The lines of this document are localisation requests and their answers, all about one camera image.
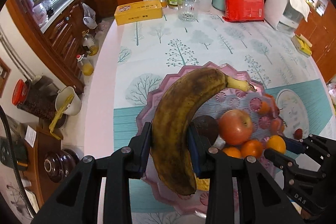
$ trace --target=white appliance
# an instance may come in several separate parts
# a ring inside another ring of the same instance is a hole
[[[275,30],[287,34],[292,34],[304,18],[302,13],[291,6],[290,0],[266,0],[264,15],[265,20]]]

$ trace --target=cooking oil bottle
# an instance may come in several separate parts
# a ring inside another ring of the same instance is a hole
[[[95,39],[91,34],[89,34],[89,30],[82,32],[83,36],[83,47],[86,50],[89,56],[96,55],[99,51],[99,45],[96,43]]]
[[[95,70],[91,65],[90,61],[83,55],[77,55],[77,66],[82,71],[85,76],[90,76]]]

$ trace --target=white plate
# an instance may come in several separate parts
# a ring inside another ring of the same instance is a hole
[[[294,139],[294,132],[298,128],[303,131],[302,138],[307,138],[309,134],[309,120],[307,110],[301,98],[292,90],[283,89],[278,93],[276,100],[280,110],[280,117],[285,121],[287,127],[284,135]]]

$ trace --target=ceramic pot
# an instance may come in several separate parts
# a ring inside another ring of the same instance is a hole
[[[70,149],[48,152],[44,157],[44,169],[51,181],[58,183],[69,176],[78,162],[78,156]]]

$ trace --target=white towel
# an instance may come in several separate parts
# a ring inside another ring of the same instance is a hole
[[[289,3],[292,6],[292,8],[298,11],[299,13],[301,13],[304,16],[305,20],[308,22],[308,15],[310,12],[310,8],[306,1],[305,0],[289,0]]]

